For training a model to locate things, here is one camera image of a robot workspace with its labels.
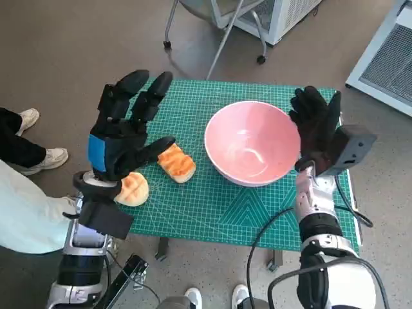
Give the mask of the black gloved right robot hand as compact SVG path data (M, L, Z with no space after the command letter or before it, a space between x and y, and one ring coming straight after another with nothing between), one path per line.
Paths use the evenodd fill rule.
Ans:
M301 158L326 151L332 141L341 114L341 92L329 102L313 86L297 88L290 100L289 117L301 139Z

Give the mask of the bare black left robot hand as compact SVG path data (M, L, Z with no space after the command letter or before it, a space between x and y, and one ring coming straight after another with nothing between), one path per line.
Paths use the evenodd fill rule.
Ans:
M155 118L173 74L163 72L142 91L148 78L148 70L135 70L117 83L104 86L97 121L88 138L88 160L99 180L119 181L139 167L156 162L175 143L173 136L145 143L147 123Z

